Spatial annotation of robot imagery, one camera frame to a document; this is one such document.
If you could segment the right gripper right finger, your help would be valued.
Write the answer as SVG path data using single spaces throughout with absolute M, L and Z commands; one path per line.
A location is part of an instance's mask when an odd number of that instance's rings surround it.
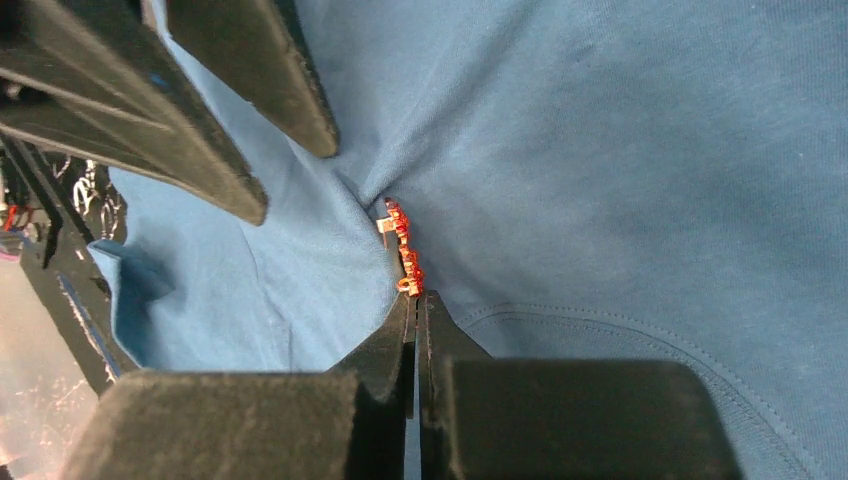
M 739 479 L 705 387 L 659 360 L 495 358 L 417 302 L 426 479 Z

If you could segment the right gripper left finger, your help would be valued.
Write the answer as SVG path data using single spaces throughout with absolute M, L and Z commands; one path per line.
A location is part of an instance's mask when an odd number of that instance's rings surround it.
M 400 479 L 416 302 L 323 373 L 139 370 L 101 397 L 64 479 Z

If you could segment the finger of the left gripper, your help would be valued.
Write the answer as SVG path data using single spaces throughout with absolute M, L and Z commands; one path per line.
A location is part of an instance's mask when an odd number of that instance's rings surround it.
M 178 187 L 259 225 L 259 180 L 124 1 L 1 5 L 1 131 Z
M 180 47 L 318 158 L 339 150 L 339 130 L 292 1 L 168 1 Z

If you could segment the red flower brooch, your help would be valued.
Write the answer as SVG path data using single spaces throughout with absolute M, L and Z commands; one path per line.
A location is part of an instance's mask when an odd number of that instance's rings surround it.
M 383 237 L 385 247 L 389 247 L 389 235 L 395 237 L 394 250 L 397 251 L 403 271 L 396 288 L 408 297 L 420 297 L 425 290 L 425 273 L 420 266 L 418 253 L 410 246 L 409 218 L 396 200 L 386 197 L 384 204 L 387 214 L 376 220 L 376 228 Z

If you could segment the blue t-shirt garment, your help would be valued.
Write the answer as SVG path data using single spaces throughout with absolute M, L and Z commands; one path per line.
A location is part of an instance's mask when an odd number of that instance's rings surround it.
M 300 1 L 319 160 L 165 30 L 263 184 L 255 227 L 113 171 L 90 251 L 139 365 L 314 371 L 384 319 L 375 221 L 497 356 L 651 358 L 708 386 L 749 479 L 847 475 L 843 1 Z

